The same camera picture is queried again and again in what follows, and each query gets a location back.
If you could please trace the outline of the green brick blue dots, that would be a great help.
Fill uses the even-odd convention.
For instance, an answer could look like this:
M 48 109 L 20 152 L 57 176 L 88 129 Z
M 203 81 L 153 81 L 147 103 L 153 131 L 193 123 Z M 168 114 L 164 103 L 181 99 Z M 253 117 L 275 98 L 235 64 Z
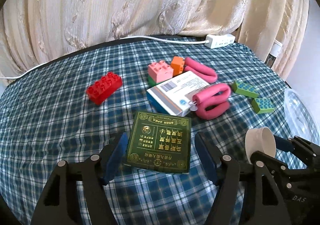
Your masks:
M 250 98 L 257 98 L 259 96 L 259 93 L 254 86 L 243 81 L 233 82 L 231 84 L 231 88 L 236 94 L 244 95 Z
M 251 105 L 256 114 L 271 113 L 274 111 L 274 106 L 269 98 L 255 98 Z

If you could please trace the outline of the large pink foam loop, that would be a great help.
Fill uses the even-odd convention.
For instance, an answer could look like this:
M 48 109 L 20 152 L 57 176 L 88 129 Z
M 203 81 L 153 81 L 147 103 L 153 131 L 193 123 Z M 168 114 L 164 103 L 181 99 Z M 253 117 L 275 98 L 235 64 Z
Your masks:
M 228 98 L 231 88 L 226 83 L 212 85 L 197 94 L 192 101 L 197 107 L 196 115 L 204 120 L 212 120 L 221 116 L 230 107 Z

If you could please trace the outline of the dark green gold-print box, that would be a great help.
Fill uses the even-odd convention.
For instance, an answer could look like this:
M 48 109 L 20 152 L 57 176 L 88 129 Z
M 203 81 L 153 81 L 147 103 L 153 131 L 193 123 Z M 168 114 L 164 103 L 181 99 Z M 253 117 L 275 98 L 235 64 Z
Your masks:
M 190 169 L 191 118 L 136 113 L 124 164 L 135 168 L 187 174 Z

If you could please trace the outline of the white blue medicine box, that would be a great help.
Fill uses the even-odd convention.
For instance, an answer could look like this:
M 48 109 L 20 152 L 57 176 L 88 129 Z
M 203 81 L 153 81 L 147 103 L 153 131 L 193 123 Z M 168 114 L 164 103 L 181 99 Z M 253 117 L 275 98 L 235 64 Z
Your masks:
M 193 95 L 209 86 L 204 79 L 187 71 L 149 88 L 146 95 L 157 112 L 185 117 L 193 107 Z

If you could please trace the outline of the small pink foam loop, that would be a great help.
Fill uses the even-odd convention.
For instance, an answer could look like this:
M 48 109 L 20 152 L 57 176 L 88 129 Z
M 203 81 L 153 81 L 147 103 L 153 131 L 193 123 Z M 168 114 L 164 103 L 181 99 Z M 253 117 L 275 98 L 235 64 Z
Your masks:
M 193 60 L 190 57 L 185 58 L 183 71 L 191 71 L 208 83 L 214 83 L 215 81 L 217 81 L 218 78 L 215 70 L 204 64 L 201 64 L 200 62 Z

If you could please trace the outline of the green toy brick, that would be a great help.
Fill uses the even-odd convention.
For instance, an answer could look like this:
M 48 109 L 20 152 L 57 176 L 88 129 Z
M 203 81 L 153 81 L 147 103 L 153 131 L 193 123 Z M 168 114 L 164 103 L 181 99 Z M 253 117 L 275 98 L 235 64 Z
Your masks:
M 156 83 L 151 76 L 148 76 L 148 83 L 149 83 L 150 87 L 153 87 L 153 86 L 160 84 L 160 82 Z

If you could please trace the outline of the orange toy brick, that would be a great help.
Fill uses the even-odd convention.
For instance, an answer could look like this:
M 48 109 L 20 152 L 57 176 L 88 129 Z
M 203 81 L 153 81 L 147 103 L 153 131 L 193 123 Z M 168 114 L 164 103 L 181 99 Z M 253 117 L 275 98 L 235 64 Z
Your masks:
M 170 66 L 174 70 L 173 76 L 180 75 L 181 73 L 183 73 L 183 70 L 184 70 L 184 58 L 179 56 L 174 56 Z

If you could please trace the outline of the pink toy brick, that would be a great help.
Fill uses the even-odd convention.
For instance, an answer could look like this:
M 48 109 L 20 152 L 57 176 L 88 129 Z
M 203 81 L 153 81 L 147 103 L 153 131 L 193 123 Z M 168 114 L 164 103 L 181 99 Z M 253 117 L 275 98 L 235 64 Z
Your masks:
M 174 70 L 164 60 L 152 62 L 148 65 L 148 75 L 155 83 L 167 81 L 173 77 Z

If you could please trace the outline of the red toy brick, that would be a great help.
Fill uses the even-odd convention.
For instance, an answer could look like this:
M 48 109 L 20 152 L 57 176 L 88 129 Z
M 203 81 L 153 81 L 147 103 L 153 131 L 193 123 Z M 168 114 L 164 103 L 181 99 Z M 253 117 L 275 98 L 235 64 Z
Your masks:
M 122 84 L 123 82 L 119 75 L 108 72 L 105 76 L 102 76 L 98 81 L 90 85 L 86 90 L 86 94 L 90 101 L 96 105 L 101 105 L 114 94 Z

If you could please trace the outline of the clear plastic bowl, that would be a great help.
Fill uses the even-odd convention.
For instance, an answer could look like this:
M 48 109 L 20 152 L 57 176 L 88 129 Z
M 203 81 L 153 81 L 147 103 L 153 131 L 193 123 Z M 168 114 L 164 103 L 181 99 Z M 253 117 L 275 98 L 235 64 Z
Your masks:
M 294 136 L 319 145 L 319 127 L 299 94 L 291 88 L 284 91 L 285 119 Z

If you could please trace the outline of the blue plaid tablecloth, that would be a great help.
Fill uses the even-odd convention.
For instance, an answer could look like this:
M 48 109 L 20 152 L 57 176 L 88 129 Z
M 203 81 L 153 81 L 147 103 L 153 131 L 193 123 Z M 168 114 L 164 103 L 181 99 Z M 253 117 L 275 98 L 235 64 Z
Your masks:
M 272 101 L 274 111 L 255 113 L 236 93 L 213 120 L 160 116 L 148 98 L 148 66 L 190 57 L 217 72 L 219 83 L 244 82 Z M 46 181 L 59 161 L 78 163 L 99 153 L 117 133 L 135 135 L 136 164 L 164 164 L 185 174 L 166 174 L 122 164 L 105 187 L 119 224 L 203 224 L 216 194 L 194 148 L 196 133 L 224 154 L 245 162 L 244 139 L 252 128 L 291 135 L 285 121 L 287 83 L 248 47 L 220 49 L 152 40 L 121 41 L 80 51 L 32 70 L 1 97 L 1 195 L 15 217 L 29 224 Z

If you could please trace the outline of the white power strip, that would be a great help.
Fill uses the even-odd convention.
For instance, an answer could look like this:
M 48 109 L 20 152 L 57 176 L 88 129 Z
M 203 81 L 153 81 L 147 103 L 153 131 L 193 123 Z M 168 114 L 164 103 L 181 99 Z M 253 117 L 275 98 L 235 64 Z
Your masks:
M 235 36 L 232 34 L 207 35 L 206 43 L 204 45 L 210 49 L 214 49 L 214 48 L 228 46 L 230 44 L 233 44 L 234 41 L 235 41 Z

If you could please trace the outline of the cream patterned curtain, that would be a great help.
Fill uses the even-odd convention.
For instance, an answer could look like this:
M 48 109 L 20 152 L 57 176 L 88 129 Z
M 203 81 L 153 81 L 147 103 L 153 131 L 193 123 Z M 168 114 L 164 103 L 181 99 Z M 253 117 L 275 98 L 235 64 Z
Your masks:
M 7 0 L 1 8 L 1 76 L 99 43 L 133 35 L 224 35 L 261 60 L 282 44 L 273 70 L 291 72 L 309 0 Z

